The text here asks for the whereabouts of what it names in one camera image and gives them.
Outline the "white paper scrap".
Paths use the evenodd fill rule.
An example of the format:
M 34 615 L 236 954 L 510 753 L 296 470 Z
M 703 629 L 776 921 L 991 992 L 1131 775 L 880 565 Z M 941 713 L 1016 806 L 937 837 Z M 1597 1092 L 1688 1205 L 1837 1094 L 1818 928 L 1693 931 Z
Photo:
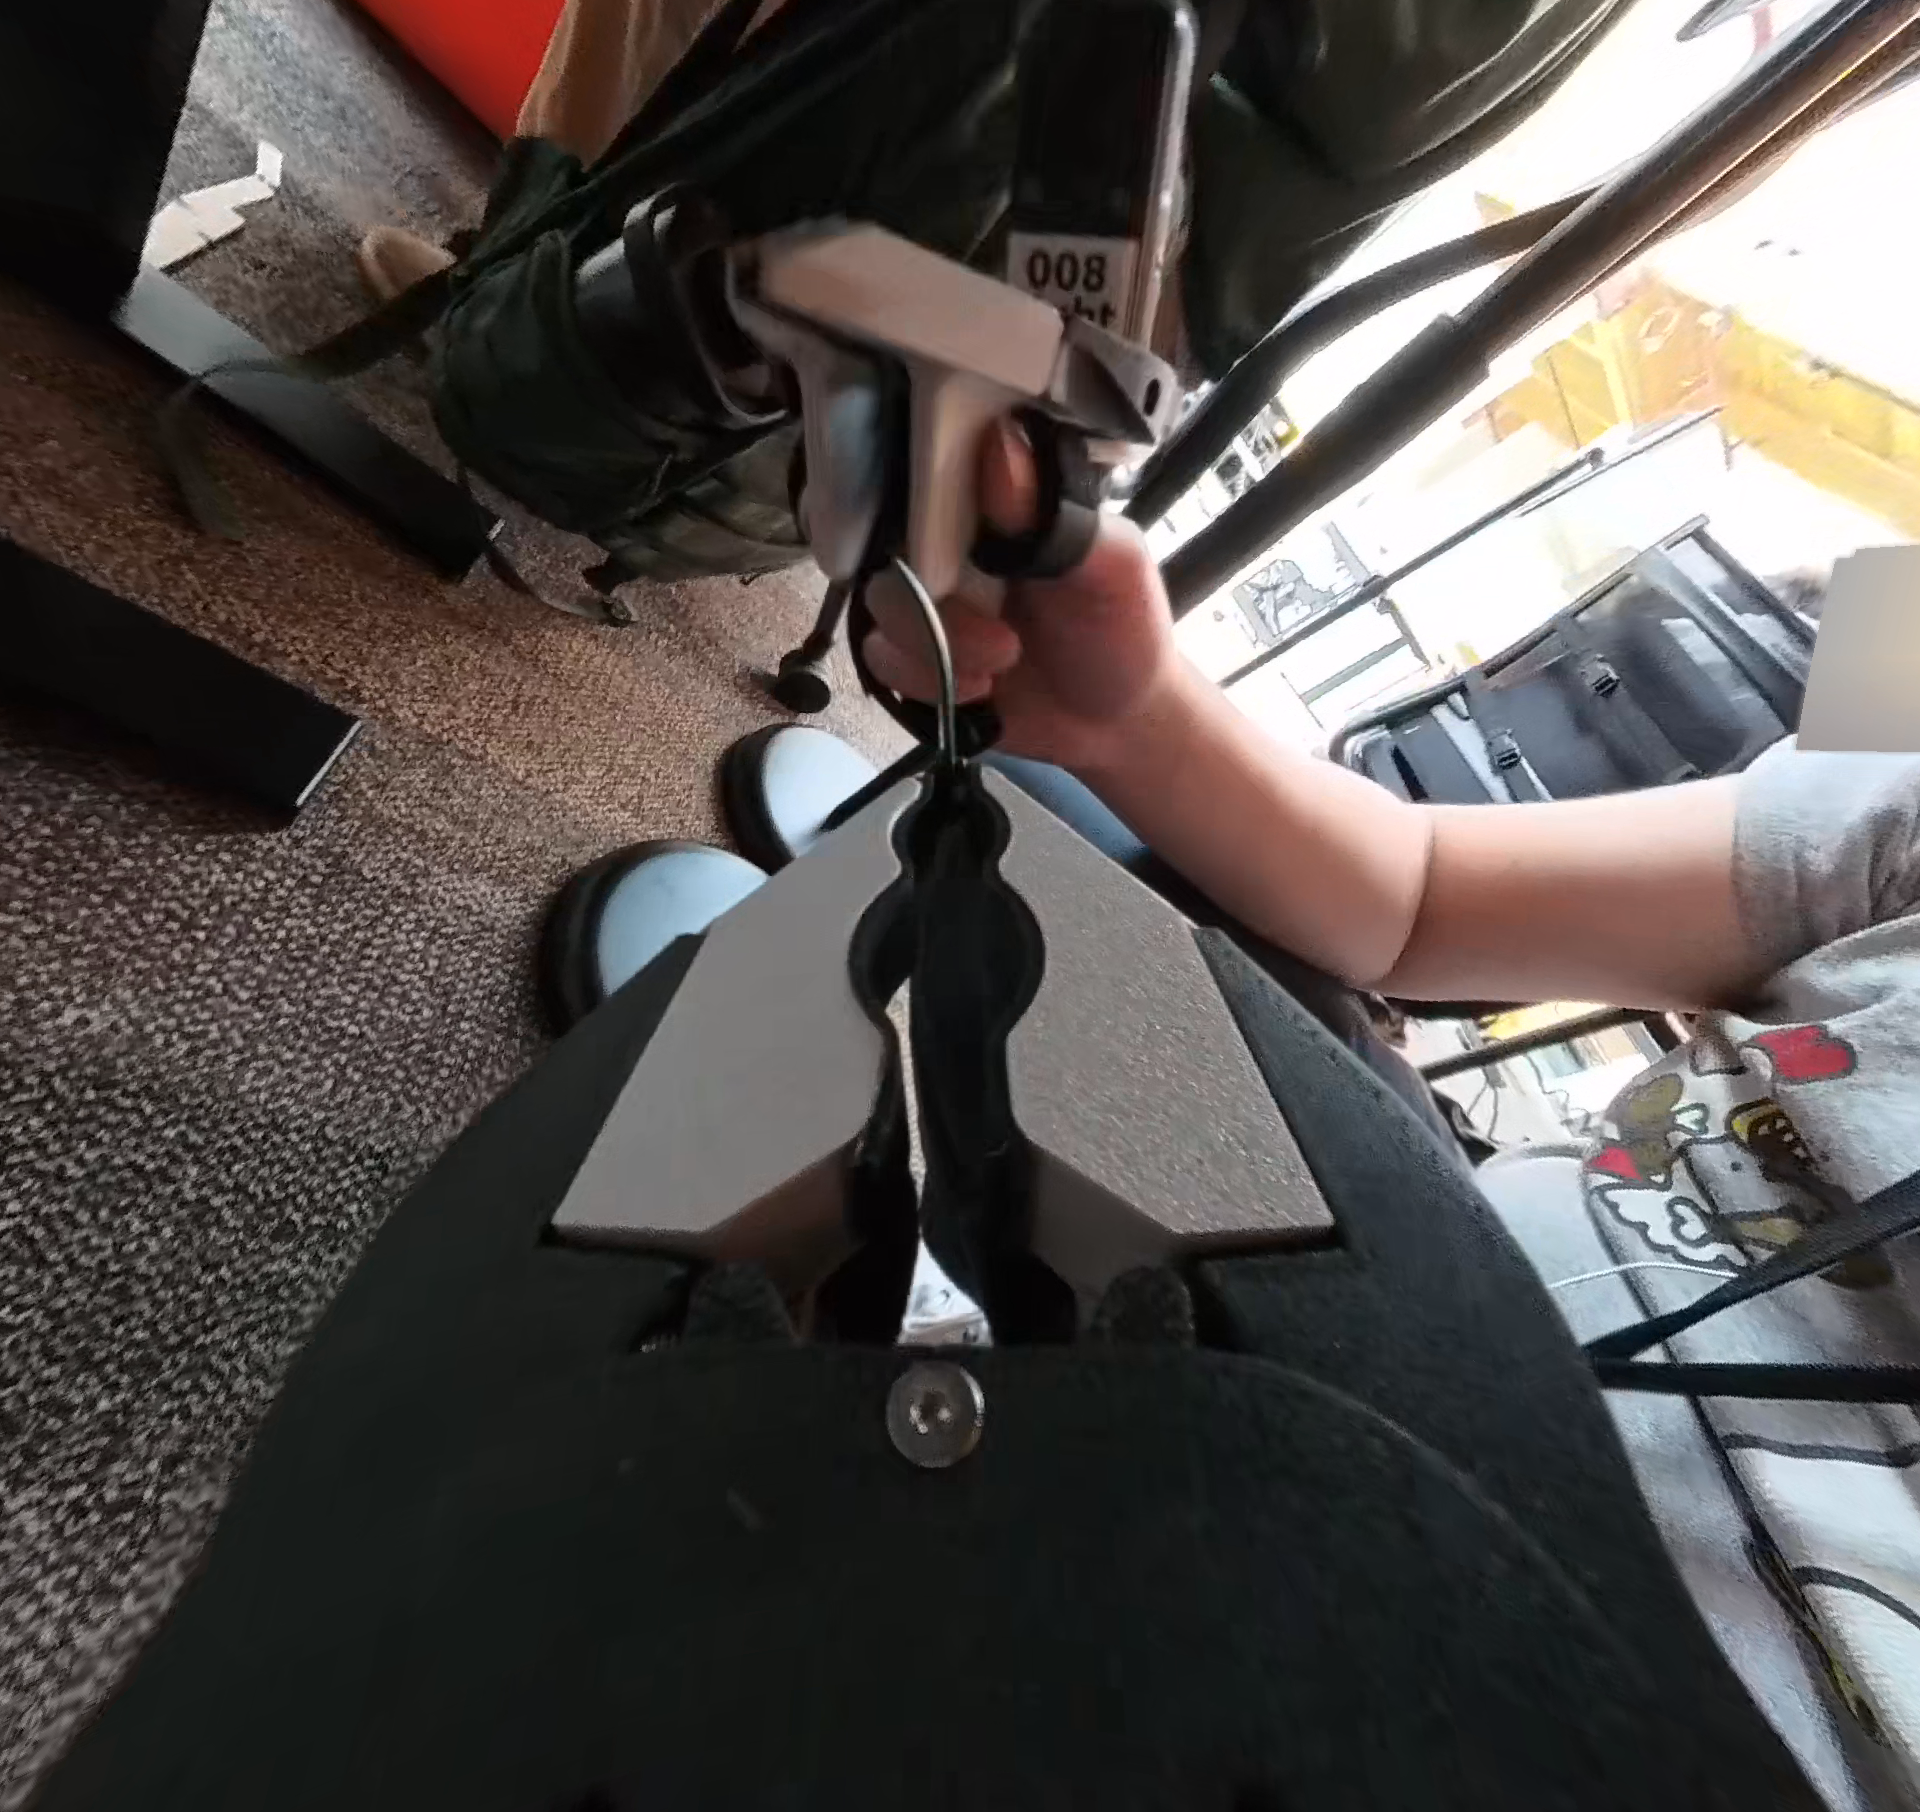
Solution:
M 281 151 L 258 142 L 251 171 L 162 203 L 150 219 L 140 266 L 168 272 L 243 232 L 247 208 L 278 195 L 281 166 Z

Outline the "black desk leg panel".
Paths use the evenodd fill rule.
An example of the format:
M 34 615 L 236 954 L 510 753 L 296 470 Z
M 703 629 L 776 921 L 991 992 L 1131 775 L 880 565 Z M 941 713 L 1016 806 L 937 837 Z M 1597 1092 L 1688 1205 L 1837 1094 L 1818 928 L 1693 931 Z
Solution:
M 211 0 L 2 0 L 2 266 L 104 316 L 137 274 Z

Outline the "person's right forearm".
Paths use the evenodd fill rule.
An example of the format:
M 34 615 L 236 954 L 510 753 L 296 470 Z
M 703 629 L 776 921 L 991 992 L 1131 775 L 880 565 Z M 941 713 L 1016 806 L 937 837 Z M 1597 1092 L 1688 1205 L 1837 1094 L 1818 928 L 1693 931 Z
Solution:
M 1732 1008 L 1771 970 L 1736 886 L 1731 779 L 1419 806 L 1266 739 L 1179 673 L 1112 791 L 1214 906 L 1342 984 L 1404 1000 Z

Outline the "black open case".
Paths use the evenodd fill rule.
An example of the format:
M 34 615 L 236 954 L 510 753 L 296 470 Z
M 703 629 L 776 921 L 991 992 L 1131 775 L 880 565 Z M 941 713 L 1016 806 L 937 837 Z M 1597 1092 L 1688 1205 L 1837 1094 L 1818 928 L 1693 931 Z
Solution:
M 1708 781 L 1794 733 L 1814 643 L 1699 514 L 1489 661 L 1349 720 L 1329 761 L 1426 806 Z

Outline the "person's right hand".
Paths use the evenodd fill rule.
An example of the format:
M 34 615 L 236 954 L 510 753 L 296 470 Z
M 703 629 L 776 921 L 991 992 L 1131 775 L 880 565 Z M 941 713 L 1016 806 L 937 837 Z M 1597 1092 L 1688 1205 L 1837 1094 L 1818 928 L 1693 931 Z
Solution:
M 1040 468 L 1014 419 L 987 428 L 976 502 L 991 531 L 1025 531 L 1041 504 Z M 993 715 L 996 745 L 1066 771 L 1114 764 L 1183 666 L 1160 570 L 1128 519 L 1098 514 L 1092 543 L 1064 576 L 1025 576 L 1000 599 L 962 594 L 940 601 L 955 704 Z M 872 629 L 858 659 L 892 695 L 936 706 L 937 652 L 925 611 L 897 574 L 867 590 Z

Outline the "dark green backpack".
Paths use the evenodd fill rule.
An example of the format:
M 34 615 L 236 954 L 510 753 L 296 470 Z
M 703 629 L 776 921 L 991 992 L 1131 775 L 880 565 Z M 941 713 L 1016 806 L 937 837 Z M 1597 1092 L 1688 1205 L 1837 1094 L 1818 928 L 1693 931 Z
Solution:
M 1000 267 L 1043 2 L 723 0 L 600 158 L 515 136 L 446 263 L 278 362 L 331 384 L 419 346 L 448 455 L 605 551 L 603 594 L 812 555 L 800 395 L 733 318 L 728 255 L 847 219 Z M 1016 532 L 978 504 L 976 547 L 1002 558 L 1069 499 L 1064 439 L 1011 419 L 1041 504 Z

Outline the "black metal frame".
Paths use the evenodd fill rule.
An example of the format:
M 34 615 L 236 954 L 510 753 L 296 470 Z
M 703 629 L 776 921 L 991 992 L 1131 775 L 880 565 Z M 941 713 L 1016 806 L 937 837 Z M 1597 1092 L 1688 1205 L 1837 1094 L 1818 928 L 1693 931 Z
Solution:
M 1468 308 L 1435 318 L 1246 495 L 1162 562 L 1186 618 L 1438 417 L 1517 340 L 1659 241 L 1668 224 L 1915 26 L 1918 0 L 1834 0 L 1590 192 Z

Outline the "black desk foot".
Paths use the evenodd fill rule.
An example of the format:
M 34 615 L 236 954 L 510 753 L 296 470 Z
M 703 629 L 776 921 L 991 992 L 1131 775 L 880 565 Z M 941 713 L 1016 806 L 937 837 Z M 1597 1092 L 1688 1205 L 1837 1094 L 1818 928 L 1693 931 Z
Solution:
M 275 817 L 298 817 L 363 730 L 349 710 L 12 539 L 2 684 Z
M 329 386 L 294 376 L 161 270 L 136 270 L 112 323 L 179 376 L 157 413 L 157 434 L 182 499 L 205 526 L 236 532 L 202 460 L 202 427 L 216 409 L 225 409 L 437 574 L 466 578 L 492 550 L 497 518 L 454 481 L 379 433 Z

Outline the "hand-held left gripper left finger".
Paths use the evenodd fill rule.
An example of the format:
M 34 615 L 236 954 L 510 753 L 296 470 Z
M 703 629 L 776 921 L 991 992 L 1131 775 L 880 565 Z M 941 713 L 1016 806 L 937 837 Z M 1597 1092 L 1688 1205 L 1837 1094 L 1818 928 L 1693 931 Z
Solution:
M 567 1248 L 752 1266 L 832 1340 L 897 1340 L 921 1251 L 899 1035 L 913 796 L 717 916 L 554 1218 Z

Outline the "light blue toe shoe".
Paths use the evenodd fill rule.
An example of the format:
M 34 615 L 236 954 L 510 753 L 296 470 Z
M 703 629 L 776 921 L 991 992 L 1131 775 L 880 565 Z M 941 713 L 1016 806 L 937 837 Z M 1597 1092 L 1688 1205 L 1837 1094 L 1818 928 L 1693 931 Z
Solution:
M 877 764 L 836 735 L 774 722 L 728 745 L 716 769 L 735 850 L 764 873 L 803 856 L 832 817 L 877 779 Z
M 758 865 L 693 839 L 637 841 L 571 875 L 540 922 L 536 970 L 549 1030 L 573 1030 L 676 940 L 706 935 L 764 881 Z

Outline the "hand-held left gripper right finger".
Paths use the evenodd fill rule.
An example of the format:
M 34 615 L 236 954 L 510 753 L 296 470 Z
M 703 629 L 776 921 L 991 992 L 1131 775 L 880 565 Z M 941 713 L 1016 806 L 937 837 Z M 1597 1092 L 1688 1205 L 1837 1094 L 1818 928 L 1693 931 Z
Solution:
M 981 793 L 991 1338 L 1069 1340 L 1129 1271 L 1332 1248 L 1195 925 L 1003 775 Z

